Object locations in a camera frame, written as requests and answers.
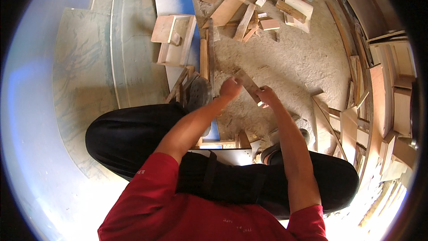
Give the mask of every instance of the black pants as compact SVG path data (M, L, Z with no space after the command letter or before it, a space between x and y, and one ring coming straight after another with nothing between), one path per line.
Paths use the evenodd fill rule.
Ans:
M177 104L111 111L89 126L86 147L95 160L130 181L166 133L186 114ZM309 153L324 213L348 206L359 185L354 167L340 158ZM217 162L207 191L202 187L208 164L207 157L187 153L179 167L177 192L234 204L257 203L277 219L289 218L284 166L227 166Z

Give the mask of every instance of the person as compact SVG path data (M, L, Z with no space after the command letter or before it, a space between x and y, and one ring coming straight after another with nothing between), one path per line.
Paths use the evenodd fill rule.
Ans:
M130 181L100 240L326 240L323 213L350 204L358 175L340 158L309 152L271 88L256 92L278 124L280 145L267 149L268 165L228 166L214 153L188 152L241 84L227 79L219 97L190 113L177 103L140 106L89 126L89 154ZM287 228L277 219L289 219Z

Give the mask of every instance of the sawdust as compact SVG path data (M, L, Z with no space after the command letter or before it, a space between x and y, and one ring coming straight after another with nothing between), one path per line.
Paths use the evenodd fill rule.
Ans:
M350 68L341 36L325 1L311 3L314 11L309 34L286 25L275 1L267 0L262 8L256 7L259 13L266 12L268 17L279 21L279 43L275 41L274 30L262 32L261 36L254 35L248 42L241 43L232 39L235 26L218 27L220 40L215 42L214 94L218 95L223 81L242 68L257 85L273 88L291 115L310 121L313 129L315 118L311 94L314 92L325 91L329 107L343 110ZM328 1L334 5L342 25L350 34L338 3ZM199 27L222 2L217 0L215 4L207 4L193 0ZM245 9L243 4L231 20L240 19ZM217 117L217 125L221 140L233 139L240 129L246 131L250 142L261 139L259 151L272 145L268 134L276 128L273 112L258 107L245 90Z

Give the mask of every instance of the hand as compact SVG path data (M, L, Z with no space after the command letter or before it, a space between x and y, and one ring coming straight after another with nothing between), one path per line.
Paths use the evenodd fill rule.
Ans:
M242 89L242 80L236 77L229 77L221 85L220 96L230 98L231 100L239 95Z
M263 102L262 108L271 107L275 108L277 106L282 106L280 99L275 94L275 92L268 86L263 86L260 88L261 90L256 90L254 93L259 96L261 101Z

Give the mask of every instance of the left hand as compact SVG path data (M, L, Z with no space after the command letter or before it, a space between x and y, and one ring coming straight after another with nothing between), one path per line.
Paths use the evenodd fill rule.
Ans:
M236 77L229 77L221 85L220 96L228 97L231 100L239 95L242 89L242 80Z

